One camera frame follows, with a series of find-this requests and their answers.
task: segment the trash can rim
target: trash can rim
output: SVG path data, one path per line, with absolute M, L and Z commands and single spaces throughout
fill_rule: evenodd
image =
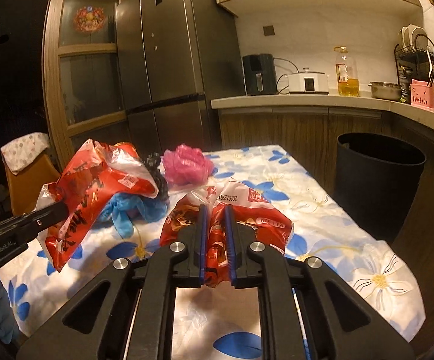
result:
M 372 160 L 379 161 L 379 162 L 382 162 L 382 163 L 385 163 L 385 164 L 400 165 L 400 166 L 403 166 L 403 167 L 409 167 L 409 166 L 410 167 L 418 167 L 418 166 L 422 166 L 427 161 L 427 157 L 426 157 L 425 153 L 422 150 L 420 150 L 419 148 L 417 148 L 414 145 L 412 145 L 411 143 L 406 142 L 405 140 L 402 140 L 402 139 L 399 139 L 399 138 L 390 137 L 389 135 L 375 134 L 373 132 L 346 132 L 344 134 L 340 134 L 337 137 L 337 145 L 341 146 L 343 149 L 346 149 L 346 148 L 344 147 L 344 143 L 340 142 L 340 139 L 342 137 L 346 136 L 346 135 L 367 135 L 367 136 L 375 136 L 375 137 L 380 137 L 380 138 L 384 137 L 385 139 L 389 139 L 389 140 L 396 140 L 396 141 L 399 141 L 399 142 L 403 143 L 404 145 L 407 145 L 407 146 L 411 147 L 413 150 L 418 151 L 422 155 L 423 160 L 420 161 L 420 162 L 410 163 L 410 164 L 409 163 L 399 163 L 399 162 L 395 162 L 395 161 L 387 161 L 387 160 L 383 160 L 383 159 L 380 159 L 380 158 L 377 158 L 377 157 L 372 157 L 370 155 L 363 154 L 363 153 L 361 153 L 359 151 L 352 150 L 351 148 L 348 149 L 348 150 L 352 151 L 353 153 L 355 153 L 357 155 L 360 155 L 362 157 L 365 157 L 365 158 L 370 158 Z

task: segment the refrigerator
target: refrigerator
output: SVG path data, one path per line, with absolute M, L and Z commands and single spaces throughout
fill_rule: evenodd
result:
M 216 0 L 123 0 L 117 50 L 139 154 L 221 149 L 211 100 L 245 95 L 235 19 Z

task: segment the dish rack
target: dish rack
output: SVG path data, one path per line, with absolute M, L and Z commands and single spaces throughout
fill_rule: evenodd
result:
M 419 34 L 416 39 L 419 36 L 427 38 L 434 48 L 434 43 L 426 35 Z M 434 66 L 434 51 L 429 51 L 429 55 Z M 394 48 L 394 58 L 399 84 L 403 88 L 402 97 L 406 99 L 406 103 L 410 104 L 411 91 L 409 85 L 412 83 L 412 80 L 427 82 L 429 78 L 430 66 L 427 52 L 414 45 L 400 48 L 400 45 L 397 44 Z

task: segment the polka dot cloth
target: polka dot cloth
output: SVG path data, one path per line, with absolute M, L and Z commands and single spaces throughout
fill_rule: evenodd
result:
M 43 132 L 34 132 L 14 139 L 0 148 L 11 172 L 18 172 L 30 165 L 38 155 L 50 146 L 50 139 Z

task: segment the silver screw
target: silver screw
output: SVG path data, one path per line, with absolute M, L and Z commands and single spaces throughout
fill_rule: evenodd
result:
M 263 251 L 266 248 L 265 244 L 262 244 L 261 242 L 252 242 L 250 244 L 250 249 L 253 251 Z
M 174 242 L 173 244 L 170 244 L 170 250 L 174 251 L 175 253 L 178 253 L 185 249 L 185 244 L 182 242 Z
M 115 269 L 125 269 L 129 265 L 129 261 L 124 258 L 119 258 L 114 261 Z
M 310 268 L 320 268 L 322 266 L 322 260 L 317 257 L 310 257 L 307 260 L 307 265 Z

